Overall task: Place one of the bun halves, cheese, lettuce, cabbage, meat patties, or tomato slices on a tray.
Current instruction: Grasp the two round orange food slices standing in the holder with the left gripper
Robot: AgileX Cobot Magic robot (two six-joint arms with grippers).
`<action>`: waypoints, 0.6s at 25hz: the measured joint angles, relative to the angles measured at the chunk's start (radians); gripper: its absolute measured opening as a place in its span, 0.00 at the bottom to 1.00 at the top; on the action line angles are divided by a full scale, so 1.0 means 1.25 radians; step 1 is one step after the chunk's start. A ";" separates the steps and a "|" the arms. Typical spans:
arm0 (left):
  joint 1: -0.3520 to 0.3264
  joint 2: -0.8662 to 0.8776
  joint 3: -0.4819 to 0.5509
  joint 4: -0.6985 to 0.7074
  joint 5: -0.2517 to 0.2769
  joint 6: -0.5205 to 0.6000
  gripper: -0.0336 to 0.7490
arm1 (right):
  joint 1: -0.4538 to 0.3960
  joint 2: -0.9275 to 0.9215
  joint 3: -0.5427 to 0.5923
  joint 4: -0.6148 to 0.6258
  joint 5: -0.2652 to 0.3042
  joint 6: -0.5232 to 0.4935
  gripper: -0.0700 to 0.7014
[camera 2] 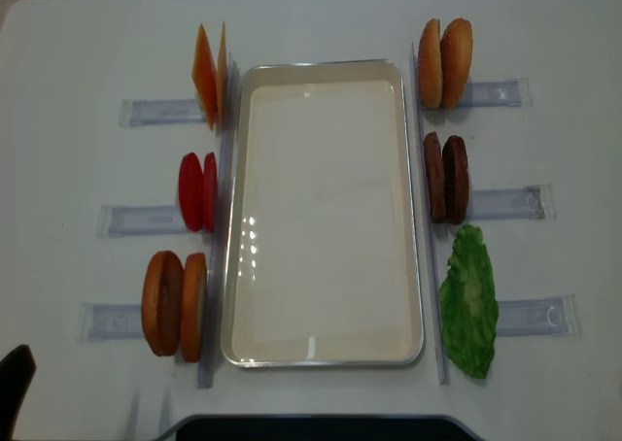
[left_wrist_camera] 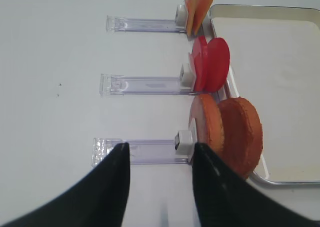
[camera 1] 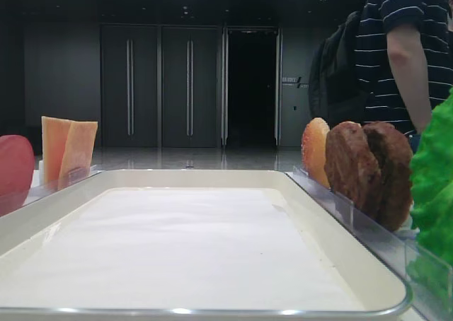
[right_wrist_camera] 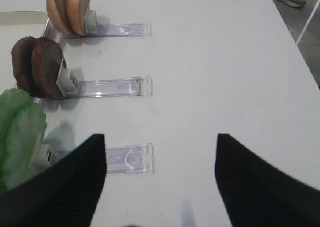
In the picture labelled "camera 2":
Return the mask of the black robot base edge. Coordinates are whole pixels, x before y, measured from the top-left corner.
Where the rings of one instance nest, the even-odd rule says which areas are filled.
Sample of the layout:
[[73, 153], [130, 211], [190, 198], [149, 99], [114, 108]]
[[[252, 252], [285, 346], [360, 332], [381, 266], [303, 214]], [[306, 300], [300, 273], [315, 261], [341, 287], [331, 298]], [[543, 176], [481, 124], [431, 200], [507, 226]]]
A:
[[190, 418], [172, 440], [479, 440], [445, 416], [227, 415]]

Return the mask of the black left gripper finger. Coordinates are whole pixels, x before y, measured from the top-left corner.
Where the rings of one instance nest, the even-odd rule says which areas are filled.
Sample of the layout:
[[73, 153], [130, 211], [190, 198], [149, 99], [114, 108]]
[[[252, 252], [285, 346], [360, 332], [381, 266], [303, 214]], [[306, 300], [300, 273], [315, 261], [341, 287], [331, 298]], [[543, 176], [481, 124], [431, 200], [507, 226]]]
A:
[[2, 440], [12, 440], [17, 417], [36, 372], [36, 363], [28, 345], [20, 344], [0, 364], [0, 431]]

